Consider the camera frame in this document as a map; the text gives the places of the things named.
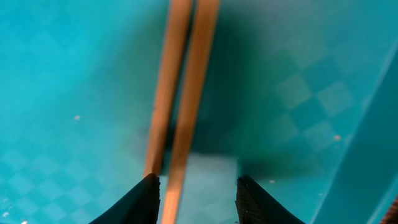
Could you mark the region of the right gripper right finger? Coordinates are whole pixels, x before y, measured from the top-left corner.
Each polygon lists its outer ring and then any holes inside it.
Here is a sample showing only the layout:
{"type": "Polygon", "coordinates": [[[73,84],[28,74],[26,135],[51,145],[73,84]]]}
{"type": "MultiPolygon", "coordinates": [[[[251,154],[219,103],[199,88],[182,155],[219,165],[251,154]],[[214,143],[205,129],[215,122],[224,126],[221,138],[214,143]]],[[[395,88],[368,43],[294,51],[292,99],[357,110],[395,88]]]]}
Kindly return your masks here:
{"type": "Polygon", "coordinates": [[[248,175],[237,179],[235,203],[240,224],[304,224],[248,175]]]}

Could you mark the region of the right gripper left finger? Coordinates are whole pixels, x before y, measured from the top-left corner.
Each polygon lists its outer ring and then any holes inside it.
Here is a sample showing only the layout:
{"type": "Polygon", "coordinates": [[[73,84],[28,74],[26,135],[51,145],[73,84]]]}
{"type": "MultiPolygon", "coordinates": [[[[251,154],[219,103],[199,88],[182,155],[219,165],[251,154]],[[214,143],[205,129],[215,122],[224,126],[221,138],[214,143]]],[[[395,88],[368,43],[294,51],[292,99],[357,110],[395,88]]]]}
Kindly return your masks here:
{"type": "Polygon", "coordinates": [[[160,180],[150,173],[90,224],[156,224],[159,206],[160,180]]]}

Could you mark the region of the wooden chopstick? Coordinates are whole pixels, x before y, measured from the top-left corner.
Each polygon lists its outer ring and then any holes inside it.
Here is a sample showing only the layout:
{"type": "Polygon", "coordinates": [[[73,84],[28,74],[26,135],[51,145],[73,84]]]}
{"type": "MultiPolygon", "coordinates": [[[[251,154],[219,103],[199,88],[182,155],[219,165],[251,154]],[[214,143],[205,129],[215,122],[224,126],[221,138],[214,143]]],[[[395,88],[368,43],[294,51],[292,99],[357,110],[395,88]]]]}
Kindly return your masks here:
{"type": "Polygon", "coordinates": [[[147,144],[144,175],[160,174],[169,119],[174,106],[192,0],[171,0],[165,30],[154,109],[147,144]]]}
{"type": "Polygon", "coordinates": [[[161,224],[177,221],[219,8],[220,0],[198,0],[195,8],[161,224]]]}

